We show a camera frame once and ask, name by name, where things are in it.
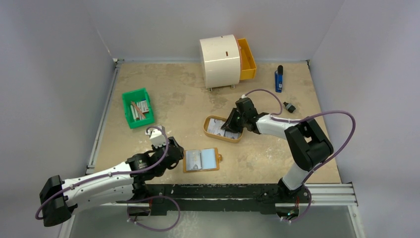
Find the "white patterned credit card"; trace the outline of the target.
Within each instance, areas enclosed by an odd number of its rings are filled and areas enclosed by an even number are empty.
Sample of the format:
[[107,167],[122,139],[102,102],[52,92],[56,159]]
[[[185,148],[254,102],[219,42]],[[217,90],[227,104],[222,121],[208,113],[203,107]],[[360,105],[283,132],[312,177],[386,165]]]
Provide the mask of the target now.
[[200,150],[189,150],[186,152],[186,171],[198,171],[202,169]]

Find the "yellow leather card holder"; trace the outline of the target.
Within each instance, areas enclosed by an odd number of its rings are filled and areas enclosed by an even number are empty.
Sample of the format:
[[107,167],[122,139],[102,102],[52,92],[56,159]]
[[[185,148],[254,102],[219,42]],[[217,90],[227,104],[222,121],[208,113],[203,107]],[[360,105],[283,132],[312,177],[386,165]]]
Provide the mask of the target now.
[[217,171],[220,169],[222,159],[217,148],[185,150],[183,173]]

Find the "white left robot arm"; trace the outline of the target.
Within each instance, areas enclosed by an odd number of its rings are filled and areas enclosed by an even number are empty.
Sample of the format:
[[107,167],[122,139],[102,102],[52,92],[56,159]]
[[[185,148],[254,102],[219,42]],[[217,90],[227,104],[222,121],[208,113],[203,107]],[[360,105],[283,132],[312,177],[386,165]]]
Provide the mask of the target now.
[[45,227],[52,227],[105,203],[141,203],[151,196],[146,182],[174,169],[183,158],[184,148],[170,137],[168,145],[152,146],[151,150],[101,172],[69,179],[52,176],[40,191],[41,207],[36,219],[42,220]]

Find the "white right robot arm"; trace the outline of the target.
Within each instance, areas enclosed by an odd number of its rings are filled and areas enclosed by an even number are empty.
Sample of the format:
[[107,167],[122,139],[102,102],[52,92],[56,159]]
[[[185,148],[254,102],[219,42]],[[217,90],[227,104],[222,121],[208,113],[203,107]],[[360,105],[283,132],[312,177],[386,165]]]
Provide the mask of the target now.
[[285,139],[294,163],[278,182],[279,198],[291,201],[305,183],[310,172],[332,155],[333,146],[315,119],[302,122],[274,118],[269,113],[258,113],[248,97],[235,102],[234,107],[221,129],[240,133],[243,129],[255,134],[272,135]]

